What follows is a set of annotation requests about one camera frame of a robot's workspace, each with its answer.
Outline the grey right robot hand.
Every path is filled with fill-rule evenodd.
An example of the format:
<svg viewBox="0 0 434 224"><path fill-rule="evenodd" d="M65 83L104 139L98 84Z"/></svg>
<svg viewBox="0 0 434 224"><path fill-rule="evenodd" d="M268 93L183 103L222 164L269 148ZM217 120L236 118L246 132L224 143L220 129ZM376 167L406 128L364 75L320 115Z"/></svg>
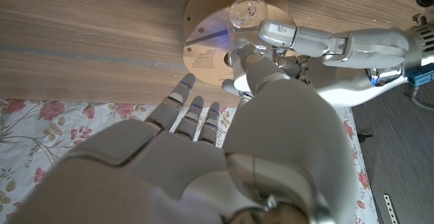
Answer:
<svg viewBox="0 0 434 224"><path fill-rule="evenodd" d="M351 147L334 110L252 46L241 49L253 97L216 146L219 105L180 109L186 75L144 120L125 120L70 150L12 223L349 223Z"/></svg>

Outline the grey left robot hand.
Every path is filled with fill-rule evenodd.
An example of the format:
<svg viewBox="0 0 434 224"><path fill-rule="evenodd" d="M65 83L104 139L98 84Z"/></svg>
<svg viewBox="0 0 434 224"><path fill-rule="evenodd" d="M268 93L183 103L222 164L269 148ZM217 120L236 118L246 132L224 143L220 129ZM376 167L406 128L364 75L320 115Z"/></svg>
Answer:
<svg viewBox="0 0 434 224"><path fill-rule="evenodd" d="M283 58L279 68L317 91L335 107L354 107L401 84L419 107L419 88L433 81L433 24L401 29L363 29L329 33L275 20L260 24L257 37L306 56Z"/></svg>

